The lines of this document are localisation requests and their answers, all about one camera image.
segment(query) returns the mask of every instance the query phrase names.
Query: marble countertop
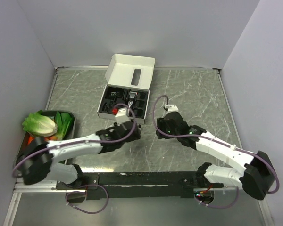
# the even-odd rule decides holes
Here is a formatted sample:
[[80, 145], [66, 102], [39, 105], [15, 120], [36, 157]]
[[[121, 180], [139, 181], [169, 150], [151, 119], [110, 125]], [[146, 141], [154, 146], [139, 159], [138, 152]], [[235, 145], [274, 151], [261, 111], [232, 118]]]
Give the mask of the marble countertop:
[[[106, 70], [58, 71], [48, 109], [72, 111], [77, 118], [77, 137], [83, 137], [110, 126], [113, 121], [99, 119], [97, 109], [102, 96]], [[239, 146], [237, 134], [222, 90], [217, 70], [154, 70], [146, 124], [141, 139], [124, 144], [111, 153], [84, 155], [69, 160], [83, 172], [194, 171], [204, 162], [225, 166], [220, 160], [177, 140], [158, 140], [151, 123], [155, 99], [167, 94], [190, 125], [198, 125], [218, 138]], [[162, 117], [161, 100], [156, 116]]]

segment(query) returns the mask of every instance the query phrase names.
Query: metal frame edge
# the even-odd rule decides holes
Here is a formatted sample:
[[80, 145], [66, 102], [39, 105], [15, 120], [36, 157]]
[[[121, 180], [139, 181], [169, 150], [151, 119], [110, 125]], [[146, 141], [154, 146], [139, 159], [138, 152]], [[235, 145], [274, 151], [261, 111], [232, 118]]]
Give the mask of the metal frame edge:
[[[108, 66], [73, 66], [73, 67], [57, 67], [57, 72], [60, 71], [71, 71], [71, 70], [106, 70]], [[190, 70], [190, 69], [203, 69], [203, 70], [210, 70], [209, 68], [203, 68], [203, 67], [180, 67], [180, 66], [156, 66], [154, 67], [154, 70], [159, 69], [170, 69], [170, 70]]]
[[58, 71], [56, 70], [55, 75], [53, 77], [52, 84], [51, 84], [51, 88], [50, 88], [50, 91], [49, 91], [48, 100], [47, 100], [47, 103], [46, 103], [46, 106], [45, 106], [45, 110], [48, 110], [50, 99], [51, 99], [51, 96], [52, 96], [52, 92], [53, 92], [53, 89], [56, 85], [57, 76], [58, 76]]
[[[236, 132], [236, 135], [237, 135], [237, 138], [238, 138], [239, 145], [242, 148], [242, 143], [241, 143], [241, 140], [240, 140], [240, 137], [239, 137], [239, 134], [238, 134], [238, 130], [237, 130], [234, 118], [233, 118], [233, 114], [232, 114], [229, 102], [228, 102], [227, 97], [226, 97], [225, 89], [224, 89], [222, 79], [221, 79], [219, 72], [218, 72], [218, 78], [219, 78], [219, 81], [220, 81], [220, 84], [221, 84], [221, 87], [222, 87], [223, 94], [225, 96], [225, 100], [226, 100], [228, 110], [230, 112], [230, 115], [231, 115], [231, 118], [232, 118], [232, 121], [233, 121], [233, 125], [234, 125], [234, 128], [235, 128], [235, 132]], [[262, 217], [264, 219], [265, 225], [266, 226], [275, 226], [275, 223], [274, 223], [274, 220], [272, 218], [272, 215], [271, 215], [271, 212], [270, 212], [266, 198], [264, 200], [261, 200], [261, 201], [258, 201], [258, 202], [259, 202], [259, 206], [260, 206], [260, 209], [261, 209], [261, 213], [262, 213]]]
[[12, 226], [20, 203], [22, 193], [13, 193], [3, 226]]

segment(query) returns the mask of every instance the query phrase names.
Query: gray tray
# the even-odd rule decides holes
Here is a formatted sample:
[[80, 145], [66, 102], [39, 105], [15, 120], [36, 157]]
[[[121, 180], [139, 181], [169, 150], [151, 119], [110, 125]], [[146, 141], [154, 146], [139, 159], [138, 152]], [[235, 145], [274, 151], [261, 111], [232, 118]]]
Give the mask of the gray tray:
[[[68, 114], [70, 114], [70, 116], [73, 116], [73, 118], [74, 118], [73, 123], [70, 125], [70, 128], [68, 129], [68, 132], [66, 133], [66, 135], [64, 137], [64, 140], [73, 139], [75, 137], [76, 118], [75, 118], [75, 115], [72, 112], [60, 111], [60, 110], [44, 110], [42, 112], [42, 115], [45, 115], [45, 116], [48, 116], [48, 117], [54, 117], [54, 116], [56, 116], [57, 112], [60, 112], [60, 113], [67, 112]], [[29, 139], [29, 133], [26, 132], [24, 137], [23, 137], [22, 144], [19, 147], [17, 156], [19, 155], [19, 153], [21, 153], [22, 150], [24, 150], [24, 148], [27, 147], [28, 139]]]

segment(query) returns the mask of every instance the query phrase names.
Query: box compartment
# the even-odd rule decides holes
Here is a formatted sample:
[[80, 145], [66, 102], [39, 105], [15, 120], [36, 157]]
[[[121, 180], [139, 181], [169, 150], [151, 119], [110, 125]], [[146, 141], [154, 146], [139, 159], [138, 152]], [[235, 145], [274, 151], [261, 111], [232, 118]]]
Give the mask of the box compartment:
[[131, 109], [137, 123], [144, 124], [154, 64], [154, 58], [114, 54], [105, 74], [107, 85], [100, 100], [98, 116], [114, 119], [114, 105], [129, 105], [129, 100], [132, 100], [129, 99], [130, 92], [136, 92]]

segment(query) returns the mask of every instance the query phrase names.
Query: red object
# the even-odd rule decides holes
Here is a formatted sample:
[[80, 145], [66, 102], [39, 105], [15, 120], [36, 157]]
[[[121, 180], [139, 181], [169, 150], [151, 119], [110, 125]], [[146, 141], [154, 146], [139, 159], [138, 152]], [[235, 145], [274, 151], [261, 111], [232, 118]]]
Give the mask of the red object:
[[33, 141], [33, 136], [32, 136], [32, 135], [29, 135], [29, 139], [28, 139], [27, 145], [29, 145], [32, 141]]
[[208, 192], [212, 187], [213, 187], [213, 184], [211, 184], [206, 191], [203, 191], [203, 192], [200, 192], [200, 193], [204, 194], [204, 193]]
[[113, 114], [117, 114], [117, 112], [118, 112], [118, 110], [117, 110], [116, 108], [114, 108], [114, 109], [112, 110], [112, 113], [113, 113]]

